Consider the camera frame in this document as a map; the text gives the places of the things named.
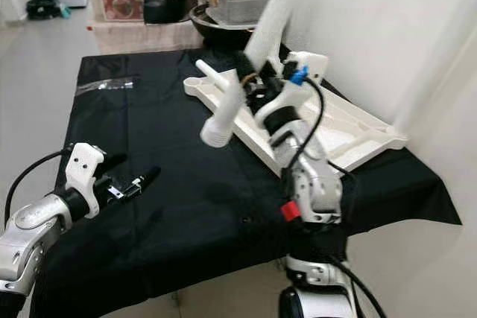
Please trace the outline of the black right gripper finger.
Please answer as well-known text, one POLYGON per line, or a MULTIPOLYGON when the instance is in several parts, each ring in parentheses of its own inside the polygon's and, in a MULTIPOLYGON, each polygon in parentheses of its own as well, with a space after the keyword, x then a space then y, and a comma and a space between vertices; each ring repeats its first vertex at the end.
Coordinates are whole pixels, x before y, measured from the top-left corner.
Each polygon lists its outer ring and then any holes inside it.
POLYGON ((248 56, 242 51, 235 53, 235 65, 240 84, 253 82, 253 80, 258 77, 258 69, 256 69, 248 56))

